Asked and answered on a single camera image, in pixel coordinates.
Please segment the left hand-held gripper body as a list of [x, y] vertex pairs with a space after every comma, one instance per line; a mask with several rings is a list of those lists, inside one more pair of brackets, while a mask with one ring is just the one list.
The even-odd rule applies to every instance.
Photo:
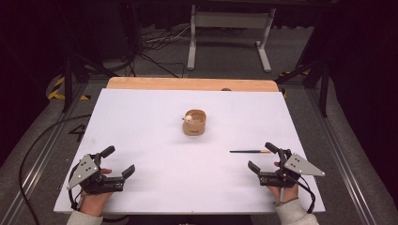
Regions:
[[84, 192], [95, 195], [122, 191], [125, 183], [123, 176], [107, 177], [101, 171], [101, 160], [108, 156], [109, 153], [85, 154], [72, 169], [67, 190], [80, 186]]

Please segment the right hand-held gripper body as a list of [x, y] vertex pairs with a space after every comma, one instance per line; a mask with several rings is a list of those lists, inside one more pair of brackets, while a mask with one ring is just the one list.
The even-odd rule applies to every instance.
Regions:
[[318, 169], [307, 159], [299, 154], [291, 153], [289, 149], [272, 150], [280, 158], [279, 170], [275, 172], [262, 172], [256, 170], [261, 186], [278, 188], [292, 188], [299, 182], [302, 175], [325, 176], [326, 173]]

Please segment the wooden pen holder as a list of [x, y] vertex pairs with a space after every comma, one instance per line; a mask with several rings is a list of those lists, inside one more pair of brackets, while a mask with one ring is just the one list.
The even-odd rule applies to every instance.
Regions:
[[188, 136], [200, 136], [206, 130], [207, 115], [202, 110], [188, 110], [182, 120], [183, 132]]

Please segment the person's right hand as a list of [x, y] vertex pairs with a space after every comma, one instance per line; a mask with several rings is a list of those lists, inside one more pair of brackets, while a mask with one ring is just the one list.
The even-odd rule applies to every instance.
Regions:
[[268, 186], [268, 190], [274, 196], [274, 203], [280, 205], [288, 203], [299, 197], [299, 185], [295, 184], [292, 187], [272, 187]]

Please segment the person's left hand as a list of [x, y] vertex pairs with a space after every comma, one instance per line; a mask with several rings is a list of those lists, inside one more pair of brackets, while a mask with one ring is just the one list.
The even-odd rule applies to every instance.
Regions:
[[84, 190], [81, 193], [81, 202], [79, 211], [93, 217], [100, 217], [105, 204], [113, 195], [112, 192], [101, 194], [88, 194]]

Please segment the white table board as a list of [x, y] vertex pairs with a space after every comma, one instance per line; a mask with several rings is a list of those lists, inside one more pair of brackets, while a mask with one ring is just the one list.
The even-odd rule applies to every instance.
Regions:
[[[188, 110], [207, 115], [206, 130], [188, 136]], [[105, 208], [110, 214], [261, 214], [273, 197], [248, 167], [274, 171], [266, 143], [302, 155], [303, 147], [279, 92], [103, 89], [76, 158], [112, 145], [101, 165], [119, 175], [135, 173]]]

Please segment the black tripod stand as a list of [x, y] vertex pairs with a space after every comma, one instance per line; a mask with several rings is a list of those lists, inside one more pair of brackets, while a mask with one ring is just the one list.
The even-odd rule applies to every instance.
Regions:
[[108, 77], [116, 77], [116, 74], [111, 70], [100, 66], [91, 60], [79, 55], [76, 52], [67, 53], [64, 57], [64, 78], [65, 78], [65, 100], [64, 100], [64, 108], [63, 112], [65, 113], [73, 102], [73, 87], [72, 87], [72, 76], [75, 76], [76, 80], [79, 83], [87, 83], [90, 76], [88, 75], [88, 69], [85, 65], [91, 66], [93, 69], [98, 72], [108, 76]]

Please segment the black metal stand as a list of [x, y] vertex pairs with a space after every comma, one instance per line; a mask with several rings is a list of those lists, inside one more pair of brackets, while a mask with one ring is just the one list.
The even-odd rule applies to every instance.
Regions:
[[319, 110], [324, 117], [327, 116], [326, 105], [329, 89], [328, 62], [333, 49], [334, 34], [328, 22], [320, 19], [309, 37], [295, 69], [290, 72], [283, 72], [275, 82], [285, 83], [299, 74], [308, 72], [302, 85], [306, 89], [314, 89], [320, 83]]

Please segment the yellow black floor tape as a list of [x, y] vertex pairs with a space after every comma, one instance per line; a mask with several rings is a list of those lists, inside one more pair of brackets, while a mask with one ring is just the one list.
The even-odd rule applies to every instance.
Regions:
[[66, 96], [63, 94], [59, 94], [58, 91], [61, 87], [61, 85], [65, 82], [65, 77], [64, 76], [60, 76], [57, 81], [54, 84], [53, 89], [51, 90], [50, 94], [48, 95], [48, 99], [62, 99], [65, 100]]

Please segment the wooden table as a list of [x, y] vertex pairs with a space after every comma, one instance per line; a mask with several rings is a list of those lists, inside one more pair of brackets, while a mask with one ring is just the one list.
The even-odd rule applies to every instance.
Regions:
[[278, 92], [274, 81], [269, 80], [231, 80], [231, 79], [193, 79], [193, 78], [144, 78], [113, 77], [108, 81], [111, 89], [142, 90], [203, 90], [203, 91], [244, 91]]

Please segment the black equipment box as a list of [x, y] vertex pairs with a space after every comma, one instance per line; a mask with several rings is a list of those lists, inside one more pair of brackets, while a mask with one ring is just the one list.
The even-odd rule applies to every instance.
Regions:
[[128, 44], [128, 57], [134, 59], [140, 51], [140, 24], [137, 17], [136, 5], [128, 0], [120, 3], [121, 22]]

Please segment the grey metal stand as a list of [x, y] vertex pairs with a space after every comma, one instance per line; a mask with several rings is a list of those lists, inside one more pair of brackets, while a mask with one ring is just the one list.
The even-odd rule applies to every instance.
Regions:
[[263, 70], [271, 72], [271, 66], [265, 50], [268, 35], [272, 26], [276, 9], [272, 8], [266, 13], [240, 13], [240, 12], [203, 12], [195, 5], [191, 6], [191, 39], [188, 53], [187, 69], [195, 69], [196, 56], [196, 28], [246, 28], [262, 29], [262, 39], [255, 42]]

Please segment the aluminium floor rail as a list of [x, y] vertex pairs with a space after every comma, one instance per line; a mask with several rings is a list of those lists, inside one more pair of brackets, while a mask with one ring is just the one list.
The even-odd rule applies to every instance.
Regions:
[[[18, 192], [16, 193], [13, 202], [9, 205], [5, 216], [0, 221], [0, 225], [15, 225], [24, 208], [27, 208], [35, 224], [39, 225], [38, 216], [29, 202], [29, 197], [33, 193], [52, 153], [54, 152], [55, 144], [57, 143], [65, 124], [70, 121], [87, 117], [87, 115], [72, 116], [72, 113], [76, 108], [81, 95], [84, 93], [85, 88], [86, 84], [78, 84], [76, 86], [75, 90], [72, 92], [73, 102], [71, 107], [66, 112], [62, 112], [57, 117], [57, 121], [55, 123], [47, 126], [42, 132], [40, 132], [33, 143], [29, 146], [27, 152], [23, 155], [23, 160], [18, 168]], [[39, 149], [37, 158], [28, 169], [28, 173], [23, 175], [23, 168], [29, 158], [29, 154], [33, 151], [38, 142], [46, 135], [48, 135], [48, 138]]]
[[366, 202], [364, 195], [360, 189], [359, 183], [352, 173], [352, 170], [344, 156], [343, 149], [339, 144], [337, 137], [329, 123], [327, 117], [325, 117], [318, 106], [318, 97], [313, 89], [306, 89], [308, 99], [311, 102], [312, 107], [316, 111], [318, 120], [320, 121], [321, 127], [326, 132], [329, 143], [331, 145], [331, 153], [333, 155], [334, 161], [338, 167], [338, 170], [343, 177], [345, 187], [349, 193], [349, 196], [359, 214], [360, 220], [363, 225], [377, 225], [375, 217], [371, 212], [371, 209]]

